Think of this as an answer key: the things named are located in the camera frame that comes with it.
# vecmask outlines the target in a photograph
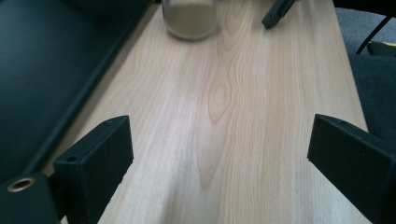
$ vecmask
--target wooden table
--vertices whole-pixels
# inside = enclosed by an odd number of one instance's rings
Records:
[[[316,113],[366,129],[332,1],[267,31],[273,3],[221,0],[199,42],[148,11],[64,140],[130,116],[134,163],[101,223],[368,222],[306,158]]]

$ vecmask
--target metal ring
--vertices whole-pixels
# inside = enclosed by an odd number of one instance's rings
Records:
[[[30,188],[35,183],[35,179],[32,177],[25,177],[10,184],[7,188],[9,192],[16,193],[24,189]]]

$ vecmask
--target black cable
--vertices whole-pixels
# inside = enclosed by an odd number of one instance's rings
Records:
[[[385,19],[382,20],[374,28],[374,30],[367,36],[367,38],[363,41],[363,43],[361,43],[361,46],[358,48],[358,51],[356,51],[356,54],[361,54],[361,52],[366,47],[366,45],[370,42],[370,40],[373,39],[373,37],[382,29],[382,27],[384,27],[385,24],[387,24],[387,22],[390,21],[390,19],[392,19],[394,16],[396,16],[396,13],[393,13],[393,14],[388,15],[387,17],[385,17]]]

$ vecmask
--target wood grain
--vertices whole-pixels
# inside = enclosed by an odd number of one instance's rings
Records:
[[[332,1],[266,31],[273,3],[221,1],[199,42],[157,10],[79,133],[131,119],[134,163],[101,223],[368,222],[306,158],[316,113],[366,128]]]

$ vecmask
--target beige container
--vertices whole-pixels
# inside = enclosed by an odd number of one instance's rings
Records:
[[[218,26],[219,0],[163,0],[163,19],[172,35],[205,38]]]

